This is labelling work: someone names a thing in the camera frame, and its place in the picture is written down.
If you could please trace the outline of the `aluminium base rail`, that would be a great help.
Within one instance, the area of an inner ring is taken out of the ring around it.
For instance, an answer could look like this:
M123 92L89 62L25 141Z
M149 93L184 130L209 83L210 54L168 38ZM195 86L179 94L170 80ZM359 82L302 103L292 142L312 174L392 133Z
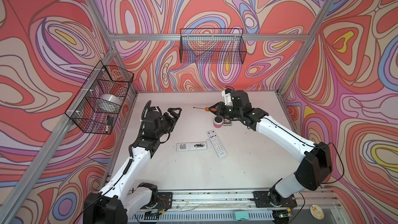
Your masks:
M339 208L341 204L336 194L326 188L317 191L305 190L272 204L267 189L224 189L224 190L172 190L157 191L154 188L139 187L128 192L125 199L114 191L89 194L84 201L84 209L104 208L109 201L121 206L126 212L156 209L158 211L216 211L235 209L285 209L309 208L319 205L322 208Z

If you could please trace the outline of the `beige round disc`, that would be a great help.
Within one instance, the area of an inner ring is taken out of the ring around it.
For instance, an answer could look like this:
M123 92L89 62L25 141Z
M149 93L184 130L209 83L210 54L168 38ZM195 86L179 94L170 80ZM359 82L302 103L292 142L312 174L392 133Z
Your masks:
M324 212L319 205L313 204L313 205L311 205L309 210L310 210L310 213L313 216L313 218L315 218L317 220L324 219L324 217L325 217Z

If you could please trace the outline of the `white remote with back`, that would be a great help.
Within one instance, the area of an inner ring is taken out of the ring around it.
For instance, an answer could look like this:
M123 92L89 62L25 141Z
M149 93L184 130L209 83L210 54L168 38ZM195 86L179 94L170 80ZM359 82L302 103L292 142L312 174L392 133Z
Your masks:
M204 144L205 147L199 148L194 147L195 144ZM178 143L176 146L177 151L197 151L197 150L206 150L207 143L206 142L191 142L191 143Z

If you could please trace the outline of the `green box on rail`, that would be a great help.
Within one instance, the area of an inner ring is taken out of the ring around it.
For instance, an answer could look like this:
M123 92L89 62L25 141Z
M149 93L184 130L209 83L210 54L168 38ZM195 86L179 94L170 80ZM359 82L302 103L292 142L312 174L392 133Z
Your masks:
M233 213L233 218L235 221L249 220L250 215L248 211L236 211Z

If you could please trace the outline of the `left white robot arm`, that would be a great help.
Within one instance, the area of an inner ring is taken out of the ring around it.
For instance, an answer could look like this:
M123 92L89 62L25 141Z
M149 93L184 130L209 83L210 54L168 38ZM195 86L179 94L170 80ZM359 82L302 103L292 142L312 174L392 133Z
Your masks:
M151 183L133 184L180 118L181 108L165 113L148 101L141 115L136 140L129 145L129 156L111 180L98 192L90 193L80 214L84 224L126 224L142 208L149 216L160 216L170 209L168 200L159 197L158 187Z

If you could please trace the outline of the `orange handled screwdriver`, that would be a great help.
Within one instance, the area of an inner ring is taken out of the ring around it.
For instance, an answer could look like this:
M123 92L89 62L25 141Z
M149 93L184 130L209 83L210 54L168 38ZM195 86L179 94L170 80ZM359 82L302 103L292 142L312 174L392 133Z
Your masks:
M193 107L193 109L198 109L198 110L205 110L206 112L215 112L217 108L209 108L209 107Z

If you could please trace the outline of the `white remote with coloured buttons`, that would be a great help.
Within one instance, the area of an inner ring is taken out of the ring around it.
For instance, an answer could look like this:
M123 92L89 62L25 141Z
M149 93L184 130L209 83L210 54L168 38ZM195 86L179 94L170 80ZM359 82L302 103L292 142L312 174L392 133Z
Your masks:
M227 155L227 152L224 149L223 145L221 144L221 141L218 138L216 132L214 130L207 131L207 136L210 142L212 143L213 148L215 149L218 157L219 158L225 157Z

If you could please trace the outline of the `small purple card box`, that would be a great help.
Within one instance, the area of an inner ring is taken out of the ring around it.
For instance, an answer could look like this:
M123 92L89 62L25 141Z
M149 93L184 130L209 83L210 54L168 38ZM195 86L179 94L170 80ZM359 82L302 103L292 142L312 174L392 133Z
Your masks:
M223 120L223 125L224 125L224 126L231 126L231 125L232 125L232 121L229 120L229 119L224 119L224 120Z

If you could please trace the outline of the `pink round speaker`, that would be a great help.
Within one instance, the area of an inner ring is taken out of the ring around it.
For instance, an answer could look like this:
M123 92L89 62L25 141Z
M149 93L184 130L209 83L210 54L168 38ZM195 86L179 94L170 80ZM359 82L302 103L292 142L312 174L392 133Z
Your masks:
M215 128L223 127L223 119L221 117L216 116L214 118L213 125Z

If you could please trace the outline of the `silver tape roll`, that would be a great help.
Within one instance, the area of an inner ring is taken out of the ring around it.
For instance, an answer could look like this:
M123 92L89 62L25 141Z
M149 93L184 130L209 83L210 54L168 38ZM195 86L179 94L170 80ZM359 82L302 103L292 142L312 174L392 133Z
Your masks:
M121 100L113 94L102 94L96 107L101 113L117 114L121 108Z

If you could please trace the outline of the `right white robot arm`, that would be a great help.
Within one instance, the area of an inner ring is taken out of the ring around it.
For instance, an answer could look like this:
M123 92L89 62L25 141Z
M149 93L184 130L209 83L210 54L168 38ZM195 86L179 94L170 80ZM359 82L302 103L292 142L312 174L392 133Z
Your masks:
M261 108L254 108L242 90L222 91L224 101L207 110L215 116L239 121L247 128L269 137L299 163L295 172L277 181L269 190L274 205L304 189L315 191L332 173L331 148L324 142L314 143L277 122Z

